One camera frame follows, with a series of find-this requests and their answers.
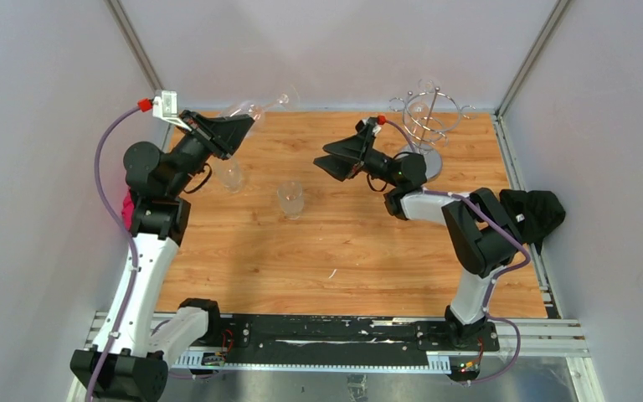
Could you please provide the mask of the patterned clear wine glass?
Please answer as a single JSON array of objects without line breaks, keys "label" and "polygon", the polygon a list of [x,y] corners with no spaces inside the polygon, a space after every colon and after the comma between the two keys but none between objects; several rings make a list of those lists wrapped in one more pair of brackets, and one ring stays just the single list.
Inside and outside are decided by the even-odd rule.
[{"label": "patterned clear wine glass", "polygon": [[239,192],[244,186],[243,173],[235,157],[214,159],[211,163],[213,175],[230,193]]}]

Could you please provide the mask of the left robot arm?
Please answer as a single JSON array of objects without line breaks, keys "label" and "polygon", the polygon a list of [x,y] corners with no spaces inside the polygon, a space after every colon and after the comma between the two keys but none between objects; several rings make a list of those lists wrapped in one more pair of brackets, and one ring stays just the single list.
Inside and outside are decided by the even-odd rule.
[{"label": "left robot arm", "polygon": [[157,401],[170,368],[193,343],[227,340],[219,305],[209,299],[186,299],[159,328],[152,319],[188,226],[188,184],[210,158],[231,158],[255,121],[246,114],[209,118],[189,110],[179,119],[183,137],[172,150],[137,142],[123,157],[133,211],[129,221],[111,212],[128,246],[121,281],[93,343],[76,350],[69,364],[89,401]]}]

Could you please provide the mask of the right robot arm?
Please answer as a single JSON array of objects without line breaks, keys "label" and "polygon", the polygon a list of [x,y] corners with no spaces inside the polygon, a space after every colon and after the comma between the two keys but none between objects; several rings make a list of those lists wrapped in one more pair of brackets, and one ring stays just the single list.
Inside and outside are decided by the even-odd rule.
[{"label": "right robot arm", "polygon": [[354,135],[324,145],[323,156],[313,163],[340,182],[360,173],[368,181],[381,180],[380,191],[390,215],[446,228],[462,273],[445,309],[445,338],[452,348],[466,349],[491,318],[488,305],[498,279],[527,265],[531,256],[514,215],[490,189],[471,193],[429,190],[424,155],[413,143],[394,156],[375,149],[375,140],[387,123],[383,116],[360,120]]}]

